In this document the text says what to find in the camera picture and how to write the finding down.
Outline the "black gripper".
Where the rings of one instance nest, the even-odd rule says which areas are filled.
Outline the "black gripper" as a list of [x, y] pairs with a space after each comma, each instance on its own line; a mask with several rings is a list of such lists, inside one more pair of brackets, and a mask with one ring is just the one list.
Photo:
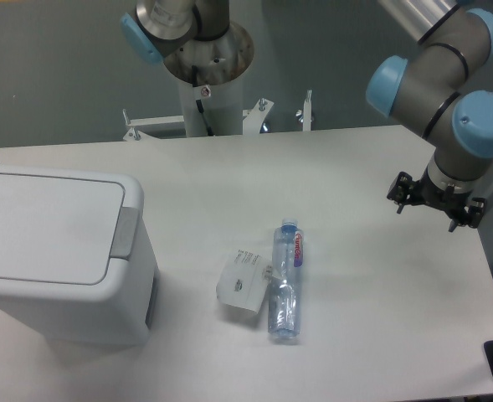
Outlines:
[[468, 197], [468, 193], [438, 188], [430, 178], [420, 178], [414, 186], [413, 178], [406, 172], [398, 174], [387, 194], [387, 199], [398, 206], [398, 214], [403, 212], [408, 201], [412, 206], [424, 205], [445, 212], [450, 217], [449, 232], [454, 232], [458, 227], [477, 229], [480, 226], [487, 200], [476, 197], [467, 204]]

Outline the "second grey robot arm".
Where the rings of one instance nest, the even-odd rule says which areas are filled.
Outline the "second grey robot arm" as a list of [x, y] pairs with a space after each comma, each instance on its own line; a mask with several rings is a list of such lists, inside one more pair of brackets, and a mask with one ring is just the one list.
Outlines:
[[191, 40], [211, 42], [230, 26], [228, 1], [138, 1], [120, 18], [121, 32], [138, 57], [160, 64]]

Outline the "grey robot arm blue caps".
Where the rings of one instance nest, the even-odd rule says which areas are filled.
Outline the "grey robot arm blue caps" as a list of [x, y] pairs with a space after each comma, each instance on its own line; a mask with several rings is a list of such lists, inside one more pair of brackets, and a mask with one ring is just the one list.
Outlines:
[[422, 177], [400, 172], [387, 197], [400, 209], [444, 212], [451, 230], [475, 229], [487, 209], [472, 193], [493, 163], [493, 92], [463, 95], [460, 88], [493, 55], [493, 13], [456, 1], [381, 5], [422, 52], [413, 61], [385, 59], [368, 83], [367, 102], [435, 148]]

